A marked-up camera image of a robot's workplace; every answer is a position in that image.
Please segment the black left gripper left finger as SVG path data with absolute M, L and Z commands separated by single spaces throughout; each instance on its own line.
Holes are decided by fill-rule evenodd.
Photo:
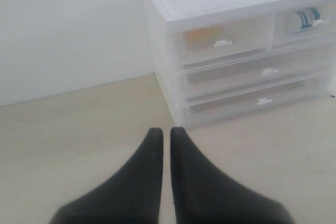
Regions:
M 62 206 L 51 223 L 158 223 L 163 131 L 150 128 L 130 159 L 108 180 Z

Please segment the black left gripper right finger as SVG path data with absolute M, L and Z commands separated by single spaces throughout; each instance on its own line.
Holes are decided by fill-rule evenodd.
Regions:
M 294 223 L 281 203 L 216 167 L 183 127 L 171 129 L 170 163 L 177 223 Z

